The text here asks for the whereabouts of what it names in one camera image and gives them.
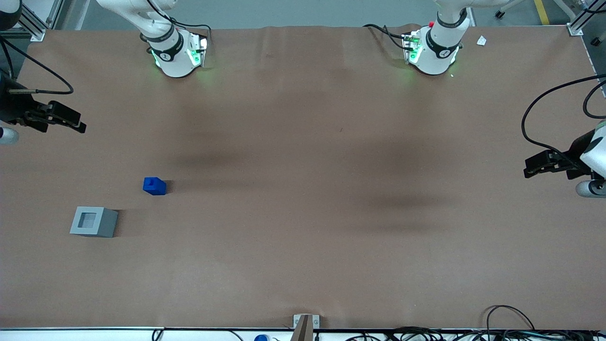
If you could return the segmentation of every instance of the blue cube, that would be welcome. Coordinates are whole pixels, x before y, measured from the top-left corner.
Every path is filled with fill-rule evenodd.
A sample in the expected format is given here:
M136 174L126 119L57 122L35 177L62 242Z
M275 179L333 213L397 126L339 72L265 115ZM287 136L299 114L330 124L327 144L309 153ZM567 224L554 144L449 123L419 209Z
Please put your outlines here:
M143 179L143 191L151 195L165 195L166 182L157 177L147 177Z

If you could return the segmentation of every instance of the black cable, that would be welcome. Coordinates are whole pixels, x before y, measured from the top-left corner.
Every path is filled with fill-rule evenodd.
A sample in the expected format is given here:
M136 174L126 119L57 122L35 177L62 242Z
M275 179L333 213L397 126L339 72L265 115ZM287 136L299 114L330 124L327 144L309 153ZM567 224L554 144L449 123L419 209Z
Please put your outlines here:
M590 81L592 79L598 79L598 78L603 78L606 77L606 73L603 73L601 75L596 75L596 76L591 76L591 77L585 77L585 78L581 78L581 79L577 79L574 81L570 81L564 84L560 84L556 87L552 87L551 89L545 91L544 93L540 94L537 98L534 99L534 101L528 106L528 109L526 109L526 112L524 112L524 116L522 117L522 135L524 136L524 138L526 139L526 141L535 144L537 146L543 147L543 148L547 148L551 151L553 151L554 153L558 154L561 158L563 158L564 160L566 160L567 162L569 162L570 164L572 164L574 167L581 169L580 165L578 165L576 162L574 162L573 160L571 160L569 157L566 156L566 154L562 153L561 151L559 151L557 148L552 147L548 144L545 143L541 143L538 141L535 141L533 139L531 139L530 137L528 137L528 134L526 133L526 117L528 117L528 114L530 113L530 111L532 110L532 108L534 107L534 105L541 100L541 98L549 95L550 93L559 90L563 87L567 87L567 86L571 86L571 85L575 85L575 84L579 84L579 83L583 83L586 81Z
M399 47L400 49L402 49L402 50L406 50L406 51L412 51L412 50L413 50L413 49L412 49L412 48L410 48L410 47L405 47L405 46L402 46L402 45L398 44L398 42L397 42L397 41L396 41L394 38L399 38L399 39L402 39L402 36L401 36L401 35L396 35L396 34L394 34L394 33L389 32L389 30L387 29L387 25L384 25L384 26L383 26L383 28L380 28L379 26L374 25L374 24L366 24L366 25L364 25L363 27L369 27L369 28L372 28L372 29L377 29L377 30L379 30L379 31L380 31L381 33L383 33L384 35L387 35L387 36L389 37L389 39L391 39L391 41L392 41L394 44L396 44L396 46L398 46L398 47Z
M154 329L153 333L151 334L151 341L159 341L162 334L164 334L164 329Z
M59 74L57 74L55 71L52 71L47 66L45 66L43 63L35 60L34 57L30 57L30 55L28 55L27 53L21 51L18 47L16 47L13 44L11 44L11 42L8 41L8 40L6 40L3 36L0 36L0 41L6 43L13 50L19 52L21 55L23 55L27 59L29 59L29 60L33 61L34 63L36 63L39 67L42 67L44 70L50 72L53 76L59 78L59 80L62 81L70 89L69 91L54 91L54 90L39 90L39 89L35 89L34 93L50 93L52 95L69 95L70 93L74 92L74 88L72 87L72 85L70 83L68 83L63 77L59 76Z
M444 336L438 330L415 327L415 326L403 326L400 328L396 328L393 330L394 333L402 333L400 336L400 341L408 341L414 338L415 336L421 335L425 341L444 341Z
M585 113L586 116L590 117L590 118L597 118L599 120L603 120L604 118L606 118L606 116L596 116L591 114L588 110L587 110L587 103L589 103L589 99L591 98L591 96L593 96L593 94L598 91L598 89L600 89L602 86L604 86L606 84L606 81L603 81L601 83L599 83L598 85L596 85L591 91L589 91L589 93L587 94L587 96L585 97L585 100L583 101L583 112Z
M528 337L535 337L537 339L543 339L543 340L551 340L551 341L565 341L565 340L570 340L570 338L568 336L562 335L564 337L566 337L566 339L562 339L561 337L553 337L553 336L548 336L548 335L543 335L543 334L539 334L539 333L535 333L533 331L516 331L519 334L523 334L526 335Z
M566 331L561 331L561 330L548 330L548 331L541 331L543 334L545 335L557 335L557 336L564 336L565 339L562 340L573 340L572 337L570 337L570 335L568 333L566 333Z
M577 340L577 341L585 341L585 340L586 340L586 338L583 336L583 334L581 334L581 333L579 333L579 332L577 332L577 331L572 331L572 330L570 330L570 331L568 331L568 332L569 332L569 333L572 333L572 334L574 334L574 335L576 335L576 337L577 337L577 338L576 338L576 340Z
M513 306L510 305L495 305L489 312L488 315L486 315L486 331L490 332L490 316L492 315L492 313L499 309L499 308L507 308L510 310L514 310L517 311L520 315L524 316L524 318L526 319L526 321L528 321L528 324L530 325L530 328L532 328L532 330L536 330L534 328L534 324L532 323L532 321L528 318L528 316L526 316L526 314L524 314L520 309L517 309Z
M387 25L383 26L383 29L385 30L385 32L387 32L387 36L389 37L389 39L391 39L391 41L393 41L393 43L396 44L396 46L398 46L400 49L406 50L406 51L414 51L414 49L411 47L405 47L405 46L401 46L400 44L398 44L398 42L395 39L393 39L393 37L391 36L391 33L389 33L389 30L387 29Z
M594 10L590 10L589 8L585 9L583 11L585 13L589 13L589 14L603 14L603 13L606 13L606 10L597 10L597 11L594 11Z
M0 41L2 44L2 50L4 51L4 56L6 57L6 62L8 63L8 76L10 79L15 79L15 69L13 68L13 60L10 58L8 54L8 49L6 48L6 44L4 44L4 40Z
M386 34L387 34L387 32L386 32L385 30L383 30L383 27L380 27L380 26L375 25L375 24L366 24L366 25L364 25L364 26L362 26L362 27L371 27L371 28L373 28L373 29L377 29L377 30L381 31L381 33L383 33L384 35L386 35ZM394 34L394 33L389 33L389 34L390 34L392 37L394 37L394 38L402 38L402 36L399 36L399 35Z
M210 31L212 31L212 29L210 28L210 26L208 26L208 25L206 25L206 24L196 24L196 25L184 24L183 22L179 22L179 21L177 21L175 18L173 18L173 17L171 17L171 16L169 16L169 15L164 15L164 14L162 14L162 13L160 12L160 10L158 10L158 9L156 8L156 6L154 6L154 4L152 3L152 1L151 1L151 0L147 0L147 3L148 3L148 4L150 4L150 6L153 8L153 10L154 10L154 11L156 11L156 13L157 13L159 16L163 17L164 19L166 19L166 20L168 20L168 21L172 22L173 24L175 24L175 25L177 25L177 26L180 26L180 27L182 27L182 28L185 28L184 26L187 26L187 27L206 27L206 28L208 29L208 37L210 38Z
M464 333L464 334L462 334L460 336L455 337L454 339L452 339L452 341L460 341L460 340L462 340L462 339L464 339L464 338L466 338L466 337L468 337L470 335L482 335L482 334L489 334L490 335L490 333L487 333L485 331L471 331L469 333Z
M356 339L359 337L363 337L363 338L369 338L371 340L374 341L383 341L381 339L379 339L378 337L372 336L372 335L366 335L366 334L362 334L362 335L358 335L358 336L354 336L354 337L350 337L349 339L345 340L345 341L357 341Z
M485 335L485 333L480 333L480 334L476 335L471 341L478 341L478 340L485 341L484 340L484 335Z
M237 338L239 338L240 341L244 341L244 339L240 335L236 334L236 332L234 332L233 330L230 330L229 332L234 334Z
M587 9L590 9L592 6L597 4L598 1L600 1L600 0L594 0L589 6L587 6ZM604 5L606 5L606 2L603 2L601 5L599 5L596 10L597 11L601 10ZM583 25L585 25L587 23L587 21L589 21L589 19L591 19L591 17L593 17L593 15L589 15L589 16L577 15L576 18L574 19L574 21L570 23L570 25L574 26L574 25L576 25L576 23L578 21L580 21L581 19L584 19L583 23L580 24L580 27L582 27Z

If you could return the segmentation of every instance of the table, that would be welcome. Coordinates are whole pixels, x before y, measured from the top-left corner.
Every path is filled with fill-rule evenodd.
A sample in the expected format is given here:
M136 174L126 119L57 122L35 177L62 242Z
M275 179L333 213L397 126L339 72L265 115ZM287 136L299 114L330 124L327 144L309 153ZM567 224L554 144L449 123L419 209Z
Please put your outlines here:
M32 44L76 89L37 98L88 130L18 128L1 149L0 325L281 326L313 312L324 327L480 327L509 304L537 328L603 328L604 201L564 174L522 175L541 151L521 136L525 108L593 74L581 38L474 27L427 76L379 34L213 31L207 68L183 79L138 32ZM30 62L20 82L62 87ZM566 150L597 123L581 111L593 86L544 99L528 133ZM170 193L143 192L147 176ZM77 206L118 210L115 237L68 234Z

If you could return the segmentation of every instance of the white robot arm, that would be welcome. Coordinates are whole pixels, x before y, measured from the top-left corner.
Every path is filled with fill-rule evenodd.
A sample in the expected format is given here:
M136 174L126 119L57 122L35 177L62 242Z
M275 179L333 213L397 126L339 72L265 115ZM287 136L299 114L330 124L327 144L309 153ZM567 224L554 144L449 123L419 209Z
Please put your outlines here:
M0 144L15 144L19 141L19 133L13 128L0 126Z
M428 75L444 73L455 62L461 38L470 25L467 7L504 5L509 0L433 0L438 5L438 17L432 27L411 32L404 45L408 63Z
M21 17L22 0L0 1L0 31L8 30L19 21Z
M576 192L586 198L606 198L606 120L596 127L591 142L581 154L581 161L592 171L592 180L576 185Z
M151 46L156 65L170 77L187 76L204 63L206 37L175 26L164 10L177 0L97 0L101 7L130 21Z

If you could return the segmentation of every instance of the metal frame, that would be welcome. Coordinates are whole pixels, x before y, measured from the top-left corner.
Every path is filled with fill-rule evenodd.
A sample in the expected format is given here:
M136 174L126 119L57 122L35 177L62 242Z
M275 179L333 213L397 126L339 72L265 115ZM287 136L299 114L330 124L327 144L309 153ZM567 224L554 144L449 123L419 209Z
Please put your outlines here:
M505 14L505 11L507 11L508 9L524 2L526 0L513 0L511 2L506 3L503 7L499 8L499 11L497 12L496 16L497 18L501 18L503 16L503 14ZM570 18L570 20L574 20L574 18L576 17L575 13L568 8L568 6L566 4L564 4L563 0L553 0L553 2L556 3L556 5L558 5L558 7L564 11L564 13L566 13L566 15Z
M589 20L595 15L592 13L585 12L585 9L589 10L602 10L606 6L606 0L593 0L587 8L581 10L579 14L568 24L566 24L566 28L568 28L568 33L571 36L582 36L583 35L583 27L587 25Z
M299 323L299 319L301 319L301 317L303 315L307 315L307 314L295 314L295 315L293 315L293 328L297 327L297 324ZM311 321L313 322L314 329L320 328L320 315L312 315L312 320Z
M48 18L46 18L46 24L49 28L55 29L57 26L57 19L59 18L59 14L63 10L65 5L65 0L55 0L53 3L53 7L50 9L50 13L48 14Z
M300 314L297 322L295 331L293 331L293 335L290 337L290 341L312 341L313 340L313 320L314 317L318 315L311 314Z
M23 12L21 13L19 23L32 35L30 41L42 41L46 30L49 29L48 25L37 17L25 4L23 5Z

